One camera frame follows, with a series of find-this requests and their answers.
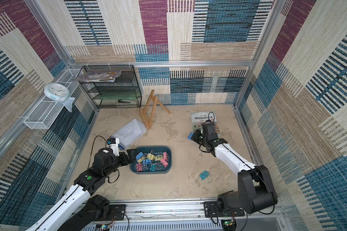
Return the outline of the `teal plastic storage box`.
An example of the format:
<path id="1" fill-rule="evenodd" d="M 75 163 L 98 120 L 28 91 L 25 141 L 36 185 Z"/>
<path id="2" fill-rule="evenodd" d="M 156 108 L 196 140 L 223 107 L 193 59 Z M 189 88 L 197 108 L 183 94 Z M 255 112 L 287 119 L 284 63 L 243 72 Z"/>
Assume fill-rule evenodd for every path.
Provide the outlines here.
<path id="1" fill-rule="evenodd" d="M 127 154 L 133 156 L 130 170 L 135 174 L 165 174 L 172 166 L 172 151 L 167 146 L 141 146 Z"/>

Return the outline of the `green folder on shelf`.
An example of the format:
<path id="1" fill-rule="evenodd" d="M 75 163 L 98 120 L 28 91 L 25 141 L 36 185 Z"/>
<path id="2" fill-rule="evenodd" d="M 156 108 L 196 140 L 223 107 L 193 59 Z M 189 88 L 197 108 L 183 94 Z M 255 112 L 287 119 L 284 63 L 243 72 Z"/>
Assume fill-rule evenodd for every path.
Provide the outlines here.
<path id="1" fill-rule="evenodd" d="M 138 95 L 133 92 L 110 92 L 110 93 L 101 93 L 98 96 L 100 100 L 137 100 Z"/>

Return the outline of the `white round clock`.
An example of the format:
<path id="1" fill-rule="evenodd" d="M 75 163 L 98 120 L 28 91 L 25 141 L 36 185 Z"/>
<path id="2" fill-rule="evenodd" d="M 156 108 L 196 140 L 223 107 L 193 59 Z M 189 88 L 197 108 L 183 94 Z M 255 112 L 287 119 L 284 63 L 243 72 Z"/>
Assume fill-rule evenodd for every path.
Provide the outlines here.
<path id="1" fill-rule="evenodd" d="M 70 96 L 70 91 L 62 84 L 50 83 L 44 88 L 44 94 L 53 101 L 63 102 Z"/>

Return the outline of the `teal binder clip front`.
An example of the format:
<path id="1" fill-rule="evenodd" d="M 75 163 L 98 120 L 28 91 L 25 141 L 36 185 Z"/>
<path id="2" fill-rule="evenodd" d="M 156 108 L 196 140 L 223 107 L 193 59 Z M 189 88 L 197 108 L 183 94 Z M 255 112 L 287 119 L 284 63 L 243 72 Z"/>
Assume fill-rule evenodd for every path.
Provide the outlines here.
<path id="1" fill-rule="evenodd" d="M 211 180 L 211 175 L 208 171 L 204 171 L 202 172 L 199 177 L 204 181 L 204 180 L 207 180 L 208 183 L 211 183 L 212 180 Z"/>

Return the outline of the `blue binder clip middle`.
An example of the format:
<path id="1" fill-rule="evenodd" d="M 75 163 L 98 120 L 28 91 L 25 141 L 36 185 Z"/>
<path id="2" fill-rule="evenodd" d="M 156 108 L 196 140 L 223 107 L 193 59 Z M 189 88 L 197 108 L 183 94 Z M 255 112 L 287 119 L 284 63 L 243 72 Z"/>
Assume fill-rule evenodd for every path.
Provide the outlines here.
<path id="1" fill-rule="evenodd" d="M 137 155 L 136 155 L 136 160 L 139 160 L 141 157 L 144 156 L 144 153 L 143 152 L 139 152 Z"/>

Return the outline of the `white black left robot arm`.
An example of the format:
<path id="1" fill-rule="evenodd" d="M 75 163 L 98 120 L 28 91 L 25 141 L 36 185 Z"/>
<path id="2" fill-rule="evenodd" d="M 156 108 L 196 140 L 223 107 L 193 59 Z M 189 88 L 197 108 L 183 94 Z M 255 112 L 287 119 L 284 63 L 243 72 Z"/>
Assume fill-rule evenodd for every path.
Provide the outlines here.
<path id="1" fill-rule="evenodd" d="M 29 231 L 80 231 L 90 222 L 111 215 L 110 201 L 94 193 L 119 167 L 136 160 L 132 151 L 115 156 L 110 148 L 100 149 L 90 168 L 79 175 L 65 195 Z"/>

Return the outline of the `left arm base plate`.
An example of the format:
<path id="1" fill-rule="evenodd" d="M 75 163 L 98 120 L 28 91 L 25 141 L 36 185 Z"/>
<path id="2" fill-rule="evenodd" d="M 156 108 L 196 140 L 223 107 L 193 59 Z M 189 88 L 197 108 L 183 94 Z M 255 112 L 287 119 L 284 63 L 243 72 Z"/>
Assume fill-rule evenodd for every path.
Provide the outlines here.
<path id="1" fill-rule="evenodd" d="M 105 221 L 122 221 L 124 220 L 124 212 L 126 210 L 126 204 L 109 205 L 109 213 L 105 218 Z"/>

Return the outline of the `magazine on shelf top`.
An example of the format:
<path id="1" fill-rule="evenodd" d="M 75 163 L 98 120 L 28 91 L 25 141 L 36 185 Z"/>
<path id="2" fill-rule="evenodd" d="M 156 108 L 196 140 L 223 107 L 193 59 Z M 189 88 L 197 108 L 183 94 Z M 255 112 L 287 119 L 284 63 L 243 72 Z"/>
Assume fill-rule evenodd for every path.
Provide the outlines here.
<path id="1" fill-rule="evenodd" d="M 121 71 L 95 71 L 79 74 L 72 78 L 72 81 L 81 82 L 114 82 L 120 75 Z"/>

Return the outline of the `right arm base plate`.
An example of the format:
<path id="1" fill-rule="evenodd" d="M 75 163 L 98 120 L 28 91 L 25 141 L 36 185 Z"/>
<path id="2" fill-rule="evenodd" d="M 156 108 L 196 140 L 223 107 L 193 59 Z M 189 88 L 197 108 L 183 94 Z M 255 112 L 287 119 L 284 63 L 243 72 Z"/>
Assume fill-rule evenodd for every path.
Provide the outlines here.
<path id="1" fill-rule="evenodd" d="M 205 201 L 203 202 L 203 207 L 206 218 L 245 216 L 245 212 L 242 208 L 233 208 L 228 211 L 221 210 L 216 201 Z"/>

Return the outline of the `wooden easel stand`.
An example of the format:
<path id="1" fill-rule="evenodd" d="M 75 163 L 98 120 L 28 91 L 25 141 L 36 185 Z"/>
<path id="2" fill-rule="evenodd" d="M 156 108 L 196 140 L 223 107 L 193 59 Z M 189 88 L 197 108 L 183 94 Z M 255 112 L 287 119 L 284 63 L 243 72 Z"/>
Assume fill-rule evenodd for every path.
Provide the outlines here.
<path id="1" fill-rule="evenodd" d="M 153 105 L 152 105 L 152 110 L 150 113 L 150 118 L 148 118 L 147 111 L 148 111 L 150 102 L 153 102 Z M 171 114 L 171 111 L 166 106 L 164 106 L 163 103 L 161 103 L 159 101 L 158 97 L 155 95 L 155 90 L 151 90 L 151 93 L 148 97 L 148 100 L 147 100 L 145 107 L 141 108 L 139 110 L 140 115 L 143 119 L 144 125 L 145 125 L 147 130 L 150 130 L 152 128 L 153 118 L 154 118 L 154 114 L 155 114 L 157 105 L 160 105 L 168 114 Z"/>

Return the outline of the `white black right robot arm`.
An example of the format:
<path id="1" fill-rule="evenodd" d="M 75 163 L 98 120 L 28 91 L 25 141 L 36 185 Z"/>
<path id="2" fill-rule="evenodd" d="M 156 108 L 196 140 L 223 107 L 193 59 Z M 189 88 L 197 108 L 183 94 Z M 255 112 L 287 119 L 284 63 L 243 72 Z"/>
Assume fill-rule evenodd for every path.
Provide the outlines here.
<path id="1" fill-rule="evenodd" d="M 252 214 L 276 206 L 277 194 L 268 168 L 249 162 L 225 139 L 219 138 L 213 121 L 203 122 L 201 128 L 195 130 L 191 140 L 200 147 L 203 146 L 205 153 L 210 153 L 224 162 L 237 176 L 238 190 L 218 195 L 217 211 L 219 213 L 225 215 L 232 213 L 235 209 L 242 209 L 247 214 Z"/>

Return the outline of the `Chinese history picture book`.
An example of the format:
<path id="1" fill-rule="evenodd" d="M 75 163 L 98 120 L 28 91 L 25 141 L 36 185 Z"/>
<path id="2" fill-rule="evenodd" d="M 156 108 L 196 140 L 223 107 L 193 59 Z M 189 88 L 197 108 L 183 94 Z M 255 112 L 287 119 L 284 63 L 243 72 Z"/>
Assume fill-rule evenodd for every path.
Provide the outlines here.
<path id="1" fill-rule="evenodd" d="M 193 131 L 198 129 L 202 131 L 202 123 L 206 122 L 207 120 L 211 120 L 212 122 L 214 122 L 216 133 L 218 134 L 218 137 L 220 137 L 221 133 L 217 122 L 217 117 L 213 111 L 191 113 Z"/>

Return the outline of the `yellow binder clip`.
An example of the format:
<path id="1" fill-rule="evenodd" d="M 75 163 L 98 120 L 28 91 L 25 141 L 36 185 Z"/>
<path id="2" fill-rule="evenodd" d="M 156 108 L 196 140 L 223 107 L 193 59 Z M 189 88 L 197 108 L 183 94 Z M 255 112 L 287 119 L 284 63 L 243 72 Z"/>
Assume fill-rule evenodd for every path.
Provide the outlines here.
<path id="1" fill-rule="evenodd" d="M 156 156 L 153 155 L 153 154 L 148 154 L 148 155 L 147 155 L 147 159 L 149 159 L 149 160 L 151 160 L 151 161 L 155 161 Z"/>

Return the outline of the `teal binder clip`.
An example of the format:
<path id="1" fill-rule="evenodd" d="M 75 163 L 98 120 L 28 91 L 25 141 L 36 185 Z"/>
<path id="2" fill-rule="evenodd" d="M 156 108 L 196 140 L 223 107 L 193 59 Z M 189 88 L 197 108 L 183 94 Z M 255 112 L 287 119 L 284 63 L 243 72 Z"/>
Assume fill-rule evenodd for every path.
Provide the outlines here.
<path id="1" fill-rule="evenodd" d="M 208 183 L 211 183 L 212 180 L 211 180 L 211 175 L 208 171 L 204 171 L 202 172 L 199 177 L 204 181 L 204 180 L 207 180 Z"/>
<path id="2" fill-rule="evenodd" d="M 149 171 L 150 171 L 150 172 L 155 172 L 155 171 L 157 171 L 156 164 L 151 164 L 151 165 L 150 165 Z"/>

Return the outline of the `blue binder clip lower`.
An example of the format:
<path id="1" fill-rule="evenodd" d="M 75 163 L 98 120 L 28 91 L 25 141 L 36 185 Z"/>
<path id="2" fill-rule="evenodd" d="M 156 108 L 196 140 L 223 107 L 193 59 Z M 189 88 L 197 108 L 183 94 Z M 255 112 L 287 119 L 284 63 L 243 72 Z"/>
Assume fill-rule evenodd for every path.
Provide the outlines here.
<path id="1" fill-rule="evenodd" d="M 151 160 L 150 159 L 144 159 L 143 161 L 142 161 L 142 165 L 143 166 L 147 166 L 147 165 L 150 165 L 151 164 Z"/>

